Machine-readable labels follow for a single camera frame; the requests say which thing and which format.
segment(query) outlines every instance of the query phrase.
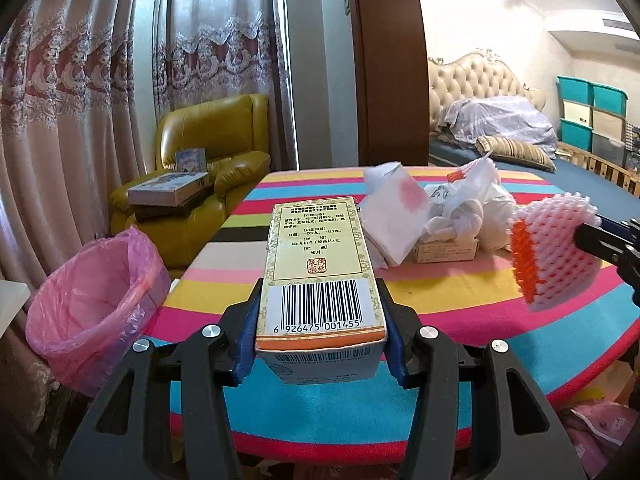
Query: colorful tablecloth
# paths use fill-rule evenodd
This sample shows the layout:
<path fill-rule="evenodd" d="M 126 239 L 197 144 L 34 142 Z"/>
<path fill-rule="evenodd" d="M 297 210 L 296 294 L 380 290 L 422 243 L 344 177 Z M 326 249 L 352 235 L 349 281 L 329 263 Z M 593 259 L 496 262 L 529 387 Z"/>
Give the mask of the colorful tablecloth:
<path fill-rule="evenodd" d="M 446 168 L 413 168 L 422 184 L 444 182 Z M 501 171 L 518 204 L 560 190 L 530 173 Z M 246 300 L 262 276 L 273 205 L 332 196 L 363 197 L 362 170 L 268 175 L 207 244 L 146 329 L 156 344 L 179 342 Z M 603 265 L 585 293 L 547 312 L 528 312 L 514 282 L 509 253 L 479 253 L 471 262 L 403 264 L 380 270 L 397 303 L 456 341 L 508 341 L 552 402 L 578 392 L 638 339 L 640 310 L 632 289 Z M 180 428 L 179 383 L 172 388 L 172 426 Z M 239 451 L 289 462 L 399 462 L 417 390 L 404 391 L 384 361 L 366 381 L 285 385 L 256 360 L 239 388 L 225 390 Z M 460 387 L 459 440 L 470 436 L 470 388 Z"/>

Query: bed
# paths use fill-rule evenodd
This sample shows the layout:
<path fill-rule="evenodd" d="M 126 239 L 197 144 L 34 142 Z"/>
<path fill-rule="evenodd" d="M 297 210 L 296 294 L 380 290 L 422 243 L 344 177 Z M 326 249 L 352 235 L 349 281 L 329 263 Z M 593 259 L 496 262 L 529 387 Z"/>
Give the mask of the bed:
<path fill-rule="evenodd" d="M 429 59 L 430 82 L 430 146 L 429 162 L 436 166 L 461 166 L 479 157 L 473 149 L 462 149 L 438 138 L 440 113 L 446 105 L 464 98 L 487 98 L 498 95 L 521 96 L 528 99 L 536 110 L 542 111 L 546 95 L 520 83 L 513 72 L 491 50 L 466 54 L 459 60 L 444 64 L 442 59 Z M 568 192 L 579 192 L 591 197 L 601 215 L 616 221 L 640 216 L 640 200 L 607 181 L 567 160 L 555 160 L 557 171 L 523 168 L 497 162 L 501 170 L 529 171 Z"/>

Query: armchair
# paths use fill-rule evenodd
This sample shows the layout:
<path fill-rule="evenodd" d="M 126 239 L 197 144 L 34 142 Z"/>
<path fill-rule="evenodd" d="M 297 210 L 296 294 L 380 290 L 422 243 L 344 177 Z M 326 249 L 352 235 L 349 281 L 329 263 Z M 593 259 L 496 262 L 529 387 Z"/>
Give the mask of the armchair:
<path fill-rule="evenodd" d="M 131 224 L 156 244 L 172 276 L 181 276 L 233 209 L 269 173 L 267 97 L 233 96 L 169 113 L 156 133 L 156 170 L 115 190 L 110 196 L 111 234 Z M 175 153 L 204 148 L 211 194 L 187 218 L 171 216 L 138 221 L 128 190 L 175 170 Z"/>

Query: wooden door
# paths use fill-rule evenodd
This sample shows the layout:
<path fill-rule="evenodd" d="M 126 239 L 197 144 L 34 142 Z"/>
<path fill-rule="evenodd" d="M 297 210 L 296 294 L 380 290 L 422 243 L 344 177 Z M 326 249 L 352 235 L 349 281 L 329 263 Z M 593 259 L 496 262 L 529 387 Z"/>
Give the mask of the wooden door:
<path fill-rule="evenodd" d="M 429 81 L 420 0 L 350 0 L 361 166 L 426 166 Z"/>

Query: barcode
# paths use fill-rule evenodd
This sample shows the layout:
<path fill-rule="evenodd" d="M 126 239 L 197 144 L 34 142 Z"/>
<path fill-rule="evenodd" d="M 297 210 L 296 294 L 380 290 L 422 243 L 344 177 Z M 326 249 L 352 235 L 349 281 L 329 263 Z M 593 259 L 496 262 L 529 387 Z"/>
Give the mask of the barcode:
<path fill-rule="evenodd" d="M 275 357 L 281 363 L 308 364 L 327 363 L 344 359 L 358 359 L 371 353 L 371 348 L 352 348 L 350 350 L 338 350 L 336 352 L 324 352 L 322 354 L 276 354 Z"/>
<path fill-rule="evenodd" d="M 282 287 L 281 329 L 344 321 L 362 322 L 355 280 L 295 283 Z"/>

